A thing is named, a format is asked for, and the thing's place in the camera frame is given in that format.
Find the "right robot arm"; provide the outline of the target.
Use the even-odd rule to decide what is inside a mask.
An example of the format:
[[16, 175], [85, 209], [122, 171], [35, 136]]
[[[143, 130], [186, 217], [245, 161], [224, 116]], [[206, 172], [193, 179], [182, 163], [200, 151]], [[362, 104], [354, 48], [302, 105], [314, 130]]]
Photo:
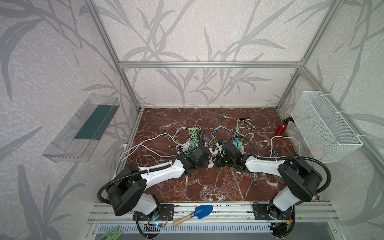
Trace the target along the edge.
[[313, 158], [291, 155], [287, 157], [261, 157], [242, 154], [233, 143], [219, 146], [218, 166], [230, 166], [250, 173], [265, 173], [283, 179], [286, 187], [269, 202], [269, 214], [278, 215], [296, 204], [310, 202], [316, 194], [326, 190], [332, 175], [328, 167]]

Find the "white power strip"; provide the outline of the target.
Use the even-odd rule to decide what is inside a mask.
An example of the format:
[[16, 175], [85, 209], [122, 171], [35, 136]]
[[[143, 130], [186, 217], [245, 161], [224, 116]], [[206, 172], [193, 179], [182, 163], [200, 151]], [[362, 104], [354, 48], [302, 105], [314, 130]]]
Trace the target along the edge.
[[208, 163], [208, 168], [211, 169], [215, 165], [215, 162], [216, 162], [216, 159], [217, 159], [217, 156], [219, 153], [219, 149], [218, 148], [209, 148], [209, 151], [210, 151], [210, 160]]

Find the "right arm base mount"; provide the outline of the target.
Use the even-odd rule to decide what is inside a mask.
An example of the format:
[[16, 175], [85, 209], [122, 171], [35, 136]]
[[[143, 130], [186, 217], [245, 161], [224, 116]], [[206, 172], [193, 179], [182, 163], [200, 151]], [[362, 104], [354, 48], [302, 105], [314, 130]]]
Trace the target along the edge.
[[283, 221], [287, 222], [292, 219], [294, 209], [289, 207], [286, 211], [281, 211], [270, 204], [261, 204], [254, 202], [252, 204], [255, 220]]

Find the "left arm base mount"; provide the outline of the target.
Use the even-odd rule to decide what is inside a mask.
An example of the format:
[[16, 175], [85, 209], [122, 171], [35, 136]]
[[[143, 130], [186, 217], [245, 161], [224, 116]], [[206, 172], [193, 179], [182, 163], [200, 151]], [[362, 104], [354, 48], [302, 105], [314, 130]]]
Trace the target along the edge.
[[175, 205], [161, 204], [155, 208], [150, 214], [145, 215], [141, 212], [135, 212], [133, 220], [136, 221], [170, 221], [173, 220], [175, 213]]

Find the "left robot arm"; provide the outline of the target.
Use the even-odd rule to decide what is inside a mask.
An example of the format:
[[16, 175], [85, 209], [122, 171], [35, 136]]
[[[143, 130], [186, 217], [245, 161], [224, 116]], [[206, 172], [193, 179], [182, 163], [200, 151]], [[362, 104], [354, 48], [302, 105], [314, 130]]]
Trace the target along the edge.
[[160, 213], [160, 203], [145, 190], [159, 183], [193, 174], [199, 168], [207, 168], [211, 159], [209, 148], [199, 145], [178, 154], [168, 163], [139, 168], [125, 167], [115, 178], [97, 192], [97, 199], [111, 205], [116, 216], [130, 211], [153, 217]]

